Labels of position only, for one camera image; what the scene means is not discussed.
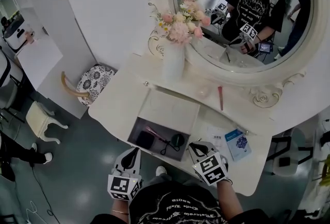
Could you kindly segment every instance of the white sneaker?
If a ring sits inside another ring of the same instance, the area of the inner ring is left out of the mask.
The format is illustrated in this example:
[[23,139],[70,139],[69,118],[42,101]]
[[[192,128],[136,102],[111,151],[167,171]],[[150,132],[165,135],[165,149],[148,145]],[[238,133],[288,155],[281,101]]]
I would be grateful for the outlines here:
[[53,155],[50,152],[45,153],[45,157],[46,157],[46,162],[44,164],[49,163],[53,159]]
[[167,174],[167,171],[165,169],[165,167],[163,166],[158,166],[157,169],[156,169],[156,176],[160,176],[162,173],[166,173]]
[[34,149],[35,152],[37,152],[37,150],[38,150],[38,146],[37,146],[36,143],[32,143],[32,149]]
[[276,61],[276,60],[279,60],[279,59],[281,59],[282,58],[282,56],[280,55],[280,54],[277,54],[275,57],[274,57],[274,60]]

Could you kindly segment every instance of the gray pants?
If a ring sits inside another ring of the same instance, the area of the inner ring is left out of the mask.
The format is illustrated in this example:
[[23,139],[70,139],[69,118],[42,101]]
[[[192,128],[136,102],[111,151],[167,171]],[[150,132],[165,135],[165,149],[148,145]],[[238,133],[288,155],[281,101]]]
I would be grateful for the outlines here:
[[[148,182],[144,185],[143,188],[145,188],[147,186],[151,186],[151,185],[156,185],[156,184],[160,184],[160,183],[164,183],[164,182],[169,182],[171,180],[172,180],[171,176],[169,176],[166,173],[162,173],[161,175],[152,178],[150,180],[150,182]],[[183,185],[186,185],[186,186],[200,186],[200,187],[205,188],[203,185],[206,185],[206,184],[203,183],[202,181],[199,181],[199,180],[196,179],[196,180],[188,180],[188,181],[184,182]]]

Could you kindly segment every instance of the patterned cushion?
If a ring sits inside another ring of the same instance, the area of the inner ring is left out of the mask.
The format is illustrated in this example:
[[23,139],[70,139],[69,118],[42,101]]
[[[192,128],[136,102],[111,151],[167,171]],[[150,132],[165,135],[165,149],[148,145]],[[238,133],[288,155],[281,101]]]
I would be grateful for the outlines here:
[[[77,85],[77,91],[89,92],[90,97],[95,101],[113,76],[114,71],[110,67],[94,66],[82,75]],[[78,99],[85,106],[90,106],[92,103],[85,97]]]

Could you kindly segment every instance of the gray floor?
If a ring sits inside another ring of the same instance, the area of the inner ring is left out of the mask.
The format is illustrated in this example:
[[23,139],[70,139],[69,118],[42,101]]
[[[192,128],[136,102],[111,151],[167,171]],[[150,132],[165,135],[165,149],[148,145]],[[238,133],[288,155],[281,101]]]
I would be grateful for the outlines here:
[[[96,214],[109,212],[112,199],[107,193],[107,175],[111,173],[117,155],[130,147],[110,135],[97,121],[90,118],[88,113],[78,120],[49,100],[39,99],[39,101],[50,110],[54,110],[59,121],[69,125],[68,130],[63,130],[52,124],[46,132],[49,137],[59,138],[61,145],[40,141],[27,124],[21,125],[16,141],[30,148],[37,140],[40,152],[53,153],[53,161],[47,165],[36,165],[35,172],[59,221],[62,224],[90,223]],[[30,104],[31,101],[27,101],[22,112],[25,113]],[[18,125],[19,123],[13,120],[10,128],[5,127],[4,132],[15,138]],[[145,181],[150,180],[157,166],[161,164],[163,164],[161,160],[142,153],[142,178]],[[191,178],[168,164],[165,164],[165,167],[175,180],[186,181]],[[310,164],[300,165],[299,174],[285,179],[275,175],[270,176],[269,167],[271,162],[266,163],[265,172],[251,197],[238,196],[245,210],[261,208],[269,216],[278,218],[286,209],[294,211],[297,209],[306,187]],[[16,159],[13,161],[13,169],[23,218],[26,219],[26,208],[30,209],[30,201],[33,201],[38,213],[47,223],[56,223],[55,219],[46,212],[47,204],[34,180],[29,164]],[[21,215],[14,188],[14,184],[0,177],[2,215],[13,213]],[[210,190],[214,195],[216,194],[215,189]],[[31,214],[30,220],[33,224],[42,223]]]

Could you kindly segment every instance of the white vase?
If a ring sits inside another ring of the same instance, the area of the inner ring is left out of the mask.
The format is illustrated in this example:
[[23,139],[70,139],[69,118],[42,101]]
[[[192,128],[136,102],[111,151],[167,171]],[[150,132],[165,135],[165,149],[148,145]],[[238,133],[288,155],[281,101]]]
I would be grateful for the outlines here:
[[181,79],[185,67],[185,47],[177,43],[164,45],[163,73],[166,82],[177,82]]

